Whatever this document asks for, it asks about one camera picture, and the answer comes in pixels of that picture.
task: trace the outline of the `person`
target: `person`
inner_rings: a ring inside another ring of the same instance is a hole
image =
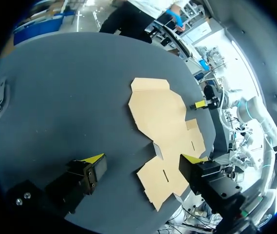
[[[121,29],[121,36],[139,39],[145,28],[170,8],[180,15],[180,10],[189,0],[126,0],[103,23],[99,32],[113,34]],[[185,26],[177,26],[184,31]]]

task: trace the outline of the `gray work surface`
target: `gray work surface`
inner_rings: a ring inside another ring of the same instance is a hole
[[[202,94],[187,66],[142,41],[100,33],[43,37],[0,60],[3,76],[11,100],[0,119],[1,186],[29,179],[43,188],[68,161],[106,153],[108,170],[95,192],[66,216],[102,234],[150,234],[180,205],[171,195],[157,212],[136,175],[155,151],[128,107],[135,77],[169,81],[188,108],[186,120],[197,118],[203,155],[215,140],[209,110],[189,110]]]

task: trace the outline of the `cardboard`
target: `cardboard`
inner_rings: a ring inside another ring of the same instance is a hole
[[[165,79],[135,78],[129,107],[138,129],[154,144],[156,156],[137,173],[157,211],[173,193],[188,186],[178,170],[180,154],[199,158],[205,151],[195,119],[185,122],[186,107]]]

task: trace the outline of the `bolt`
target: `bolt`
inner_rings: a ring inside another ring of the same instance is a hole
[[[30,194],[29,192],[26,192],[26,193],[23,195],[23,197],[24,197],[25,199],[30,199],[30,198],[31,198],[31,194]]]
[[[18,206],[22,205],[22,200],[20,198],[16,199],[16,205],[18,205]]]

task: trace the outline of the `blue container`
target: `blue container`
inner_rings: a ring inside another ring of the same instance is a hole
[[[50,19],[39,23],[34,22],[27,25],[24,29],[14,34],[14,45],[38,35],[58,31],[62,24],[62,20],[63,17],[59,19]]]

